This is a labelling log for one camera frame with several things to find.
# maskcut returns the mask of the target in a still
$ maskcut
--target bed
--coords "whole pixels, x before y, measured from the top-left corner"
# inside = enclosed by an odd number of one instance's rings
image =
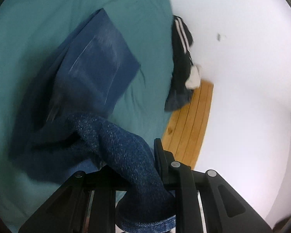
[[[18,106],[45,58],[102,7],[141,65],[109,120],[150,146],[168,123],[164,104],[173,70],[169,0],[5,0],[0,7],[0,217],[12,232],[58,188],[31,180],[7,159]]]

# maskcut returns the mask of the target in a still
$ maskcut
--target dark blue cloth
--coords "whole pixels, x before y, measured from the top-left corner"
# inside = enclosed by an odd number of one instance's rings
[[[174,197],[139,136],[108,122],[139,63],[101,9],[52,54],[29,86],[16,118],[9,158],[29,177],[63,183],[74,170],[108,164],[131,183],[116,209],[128,232],[175,226]]]

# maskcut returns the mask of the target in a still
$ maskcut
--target teal sheet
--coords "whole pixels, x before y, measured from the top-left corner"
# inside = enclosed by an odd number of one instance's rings
[[[169,0],[5,0],[0,7],[0,216],[12,231],[58,188],[30,180],[7,160],[23,94],[45,58],[92,12],[105,8],[141,69],[110,120],[153,146],[173,69]]]

